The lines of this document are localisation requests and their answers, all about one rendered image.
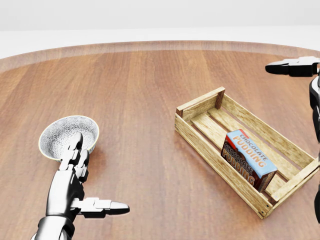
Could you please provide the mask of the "wooden slat tray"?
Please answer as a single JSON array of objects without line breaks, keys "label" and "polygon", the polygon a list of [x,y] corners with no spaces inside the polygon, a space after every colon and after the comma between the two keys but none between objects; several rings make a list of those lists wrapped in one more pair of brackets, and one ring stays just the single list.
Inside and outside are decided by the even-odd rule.
[{"label": "wooden slat tray", "polygon": [[264,219],[311,179],[318,158],[219,87],[176,109],[176,131]]}]

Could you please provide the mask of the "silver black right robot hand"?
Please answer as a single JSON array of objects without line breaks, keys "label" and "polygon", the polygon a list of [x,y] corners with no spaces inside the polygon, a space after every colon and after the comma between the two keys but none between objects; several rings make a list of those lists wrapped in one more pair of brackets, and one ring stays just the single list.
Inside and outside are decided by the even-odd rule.
[{"label": "silver black right robot hand", "polygon": [[320,57],[302,56],[275,61],[265,66],[266,72],[291,77],[312,77],[309,84],[309,102],[312,108],[312,120],[318,143],[320,144]]}]

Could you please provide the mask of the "chocolate pudding box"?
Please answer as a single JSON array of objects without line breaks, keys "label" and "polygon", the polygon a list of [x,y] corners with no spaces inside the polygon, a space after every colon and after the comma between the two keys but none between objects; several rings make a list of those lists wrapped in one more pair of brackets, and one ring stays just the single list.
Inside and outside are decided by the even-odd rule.
[{"label": "chocolate pudding box", "polygon": [[264,191],[276,172],[276,165],[242,130],[226,134],[221,156],[258,192]]}]

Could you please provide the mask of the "patterned white bowl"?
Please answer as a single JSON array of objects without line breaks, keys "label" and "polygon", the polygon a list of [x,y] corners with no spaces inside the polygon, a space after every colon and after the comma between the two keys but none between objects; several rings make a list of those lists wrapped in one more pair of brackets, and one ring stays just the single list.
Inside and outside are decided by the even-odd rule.
[{"label": "patterned white bowl", "polygon": [[65,145],[78,132],[83,136],[82,147],[92,153],[98,141],[100,129],[93,119],[83,115],[71,115],[51,123],[39,137],[39,150],[45,157],[59,162]]}]

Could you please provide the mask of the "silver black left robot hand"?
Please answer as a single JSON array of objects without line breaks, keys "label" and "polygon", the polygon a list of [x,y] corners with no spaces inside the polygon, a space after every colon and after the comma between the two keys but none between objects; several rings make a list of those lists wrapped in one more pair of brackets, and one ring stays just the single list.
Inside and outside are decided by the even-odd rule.
[{"label": "silver black left robot hand", "polygon": [[106,215],[122,215],[130,207],[121,202],[98,197],[84,198],[83,183],[89,171],[89,151],[82,148],[83,135],[78,132],[66,145],[48,193],[46,215],[65,217],[74,221],[76,215],[85,218],[104,218]]}]

